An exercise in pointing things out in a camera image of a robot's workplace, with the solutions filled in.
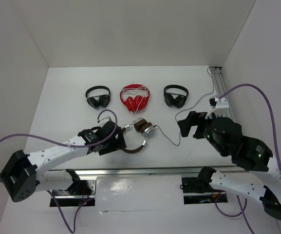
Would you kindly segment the aluminium rail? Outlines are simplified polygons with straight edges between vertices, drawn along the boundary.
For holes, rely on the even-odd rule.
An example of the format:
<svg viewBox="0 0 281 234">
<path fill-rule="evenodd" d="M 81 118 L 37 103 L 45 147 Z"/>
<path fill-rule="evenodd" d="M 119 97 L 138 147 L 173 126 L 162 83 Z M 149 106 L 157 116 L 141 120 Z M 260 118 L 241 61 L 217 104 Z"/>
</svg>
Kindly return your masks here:
<svg viewBox="0 0 281 234">
<path fill-rule="evenodd" d="M 203 167 L 174 167 L 174 168 L 138 168 L 138 169 L 91 169 L 76 170 L 79 177 L 83 176 L 167 176 L 190 175 L 201 171 Z"/>
<path fill-rule="evenodd" d="M 210 70 L 210 74 L 212 76 L 213 79 L 213 83 L 214 83 L 214 87 L 216 90 L 216 94 L 218 96 L 224 94 L 227 91 L 224 79 L 223 79 L 223 75 L 222 75 L 222 68 L 221 67 L 209 67 Z M 225 112 L 225 116 L 231 118 L 233 121 L 235 121 L 235 116 L 233 113 L 233 109 L 231 106 L 231 102 L 229 99 L 229 96 L 226 95 L 225 98 L 228 101 L 229 104 L 229 110 Z"/>
</svg>

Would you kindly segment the right black headphones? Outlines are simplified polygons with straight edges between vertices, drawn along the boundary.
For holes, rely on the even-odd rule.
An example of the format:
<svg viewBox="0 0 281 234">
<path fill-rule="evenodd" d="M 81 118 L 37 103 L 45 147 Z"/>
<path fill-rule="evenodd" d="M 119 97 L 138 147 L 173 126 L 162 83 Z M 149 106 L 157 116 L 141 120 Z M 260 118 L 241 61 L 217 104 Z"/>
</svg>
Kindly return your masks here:
<svg viewBox="0 0 281 234">
<path fill-rule="evenodd" d="M 185 92 L 185 95 L 177 93 L 169 93 L 168 89 L 179 89 Z M 171 84 L 164 87 L 164 101 L 168 107 L 174 106 L 176 108 L 182 108 L 188 98 L 188 89 L 181 85 Z"/>
</svg>

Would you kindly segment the black headphones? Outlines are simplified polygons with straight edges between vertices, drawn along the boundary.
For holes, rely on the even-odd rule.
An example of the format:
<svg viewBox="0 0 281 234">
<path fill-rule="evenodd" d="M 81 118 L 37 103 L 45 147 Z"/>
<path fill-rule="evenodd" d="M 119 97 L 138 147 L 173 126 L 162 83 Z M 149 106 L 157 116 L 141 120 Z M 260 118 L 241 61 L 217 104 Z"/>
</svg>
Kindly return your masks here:
<svg viewBox="0 0 281 234">
<path fill-rule="evenodd" d="M 92 91 L 100 90 L 100 89 L 106 90 L 108 93 L 103 95 L 91 96 L 91 97 L 89 96 L 89 93 L 91 93 Z M 111 91 L 108 87 L 103 85 L 93 86 L 85 92 L 85 98 L 86 98 L 86 102 L 94 109 L 97 109 L 99 107 L 106 108 L 111 100 Z"/>
<path fill-rule="evenodd" d="M 169 93 L 168 89 L 179 89 L 185 92 L 185 95 L 177 93 Z M 176 108 L 182 108 L 188 98 L 188 89 L 181 85 L 171 84 L 164 87 L 164 101 L 168 107 L 174 106 Z"/>
</svg>

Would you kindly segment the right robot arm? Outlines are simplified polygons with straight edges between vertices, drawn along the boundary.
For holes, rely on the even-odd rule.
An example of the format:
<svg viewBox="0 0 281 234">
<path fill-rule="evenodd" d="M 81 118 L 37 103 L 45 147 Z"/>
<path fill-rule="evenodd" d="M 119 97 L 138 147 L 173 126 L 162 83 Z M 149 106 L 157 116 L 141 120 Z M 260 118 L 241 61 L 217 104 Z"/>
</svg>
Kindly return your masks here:
<svg viewBox="0 0 281 234">
<path fill-rule="evenodd" d="M 207 118 L 206 112 L 191 111 L 178 121 L 181 136 L 187 137 L 196 127 L 194 139 L 206 139 L 222 157 L 254 174 L 263 185 L 241 182 L 225 174 L 203 167 L 197 176 L 197 186 L 202 191 L 224 190 L 262 204 L 271 217 L 281 220 L 281 171 L 277 159 L 261 140 L 244 136 L 240 124 L 228 117 Z"/>
</svg>

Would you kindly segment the brown silver headphones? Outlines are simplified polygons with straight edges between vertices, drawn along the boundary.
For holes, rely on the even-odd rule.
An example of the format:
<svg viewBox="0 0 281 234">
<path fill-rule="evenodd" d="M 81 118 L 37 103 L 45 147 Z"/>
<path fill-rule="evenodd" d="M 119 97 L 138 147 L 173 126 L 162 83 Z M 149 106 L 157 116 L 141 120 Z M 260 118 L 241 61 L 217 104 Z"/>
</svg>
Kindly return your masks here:
<svg viewBox="0 0 281 234">
<path fill-rule="evenodd" d="M 142 143 L 137 148 L 134 149 L 129 149 L 127 146 L 125 146 L 125 148 L 123 148 L 122 151 L 127 154 L 133 155 L 139 153 L 144 149 L 144 147 L 148 142 L 151 132 L 153 132 L 154 130 L 154 126 L 151 122 L 140 117 L 134 120 L 132 123 L 127 124 L 121 129 L 122 134 L 125 134 L 126 132 L 131 130 L 133 130 L 139 135 L 139 139 L 142 139 Z"/>
</svg>

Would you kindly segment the aluminium rail front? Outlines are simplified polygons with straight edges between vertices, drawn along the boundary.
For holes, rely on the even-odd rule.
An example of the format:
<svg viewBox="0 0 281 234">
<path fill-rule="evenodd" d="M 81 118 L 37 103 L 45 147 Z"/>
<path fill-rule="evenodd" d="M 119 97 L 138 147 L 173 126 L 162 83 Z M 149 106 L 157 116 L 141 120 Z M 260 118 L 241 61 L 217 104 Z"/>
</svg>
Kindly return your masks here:
<svg viewBox="0 0 281 234">
<path fill-rule="evenodd" d="M 91 169 L 76 170 L 79 177 L 83 176 L 167 176 L 190 175 L 201 171 L 203 167 L 174 167 L 174 168 L 138 168 L 138 169 Z"/>
</svg>

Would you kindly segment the left black headphones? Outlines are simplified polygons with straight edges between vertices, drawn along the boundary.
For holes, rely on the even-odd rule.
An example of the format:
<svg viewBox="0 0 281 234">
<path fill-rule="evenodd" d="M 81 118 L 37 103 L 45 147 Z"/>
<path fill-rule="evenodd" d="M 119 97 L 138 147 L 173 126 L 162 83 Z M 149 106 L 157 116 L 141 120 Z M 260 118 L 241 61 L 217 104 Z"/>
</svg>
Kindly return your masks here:
<svg viewBox="0 0 281 234">
<path fill-rule="evenodd" d="M 100 89 L 106 90 L 108 93 L 103 95 L 91 96 L 91 97 L 89 96 L 89 93 L 91 93 L 92 91 L 100 90 Z M 111 100 L 111 91 L 108 87 L 103 85 L 93 86 L 85 92 L 85 98 L 86 98 L 86 102 L 94 109 L 97 109 L 99 107 L 106 108 Z"/>
</svg>

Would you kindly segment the aluminium rail right side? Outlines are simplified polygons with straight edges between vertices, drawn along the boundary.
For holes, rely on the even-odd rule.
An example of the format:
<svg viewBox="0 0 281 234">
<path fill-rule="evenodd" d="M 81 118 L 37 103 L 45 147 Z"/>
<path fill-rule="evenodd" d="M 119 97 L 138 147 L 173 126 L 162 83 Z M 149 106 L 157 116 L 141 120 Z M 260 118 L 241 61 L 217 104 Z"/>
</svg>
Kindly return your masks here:
<svg viewBox="0 0 281 234">
<path fill-rule="evenodd" d="M 216 90 L 216 94 L 218 96 L 224 94 L 227 91 L 224 79 L 223 79 L 223 75 L 222 75 L 222 68 L 221 67 L 209 67 L 210 70 L 210 74 L 212 76 L 213 79 L 213 83 L 214 83 L 214 87 Z M 231 102 L 229 99 L 229 96 L 226 95 L 225 98 L 228 101 L 229 104 L 229 110 L 225 112 L 225 116 L 231 118 L 233 121 L 235 121 L 235 116 L 233 113 L 233 109 L 231 106 Z"/>
</svg>

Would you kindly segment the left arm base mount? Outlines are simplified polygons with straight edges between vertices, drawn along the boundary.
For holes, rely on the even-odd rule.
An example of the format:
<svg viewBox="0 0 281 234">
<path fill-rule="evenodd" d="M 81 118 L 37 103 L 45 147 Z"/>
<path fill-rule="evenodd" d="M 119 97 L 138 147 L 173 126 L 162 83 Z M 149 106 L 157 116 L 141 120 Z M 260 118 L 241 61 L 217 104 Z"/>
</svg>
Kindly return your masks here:
<svg viewBox="0 0 281 234">
<path fill-rule="evenodd" d="M 53 189 L 51 193 L 60 207 L 93 207 L 95 206 L 96 177 L 88 179 L 80 178 L 73 169 L 67 169 L 67 176 L 71 176 L 71 182 L 67 182 L 65 189 Z"/>
</svg>

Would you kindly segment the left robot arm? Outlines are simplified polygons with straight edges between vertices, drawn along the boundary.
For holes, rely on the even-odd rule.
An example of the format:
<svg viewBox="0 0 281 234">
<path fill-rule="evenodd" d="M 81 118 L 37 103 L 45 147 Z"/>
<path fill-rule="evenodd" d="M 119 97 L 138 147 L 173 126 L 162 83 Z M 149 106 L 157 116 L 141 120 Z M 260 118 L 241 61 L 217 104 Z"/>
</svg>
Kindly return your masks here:
<svg viewBox="0 0 281 234">
<path fill-rule="evenodd" d="M 126 148 L 121 127 L 113 121 L 79 132 L 63 144 L 34 153 L 23 150 L 12 154 L 0 174 L 13 202 L 21 202 L 34 192 L 62 190 L 75 195 L 88 191 L 89 185 L 73 169 L 53 171 L 72 159 L 90 153 L 108 154 Z"/>
</svg>

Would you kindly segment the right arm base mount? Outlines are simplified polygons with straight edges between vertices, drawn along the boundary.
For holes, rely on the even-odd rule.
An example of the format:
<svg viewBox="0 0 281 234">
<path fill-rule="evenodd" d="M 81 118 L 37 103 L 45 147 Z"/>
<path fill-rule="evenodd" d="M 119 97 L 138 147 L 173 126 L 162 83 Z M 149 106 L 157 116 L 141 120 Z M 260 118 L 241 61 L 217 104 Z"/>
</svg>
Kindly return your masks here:
<svg viewBox="0 0 281 234">
<path fill-rule="evenodd" d="M 209 183 L 216 172 L 210 167 L 203 167 L 196 177 L 183 177 L 180 189 L 183 191 L 184 204 L 227 203 L 225 191 L 213 189 Z"/>
</svg>

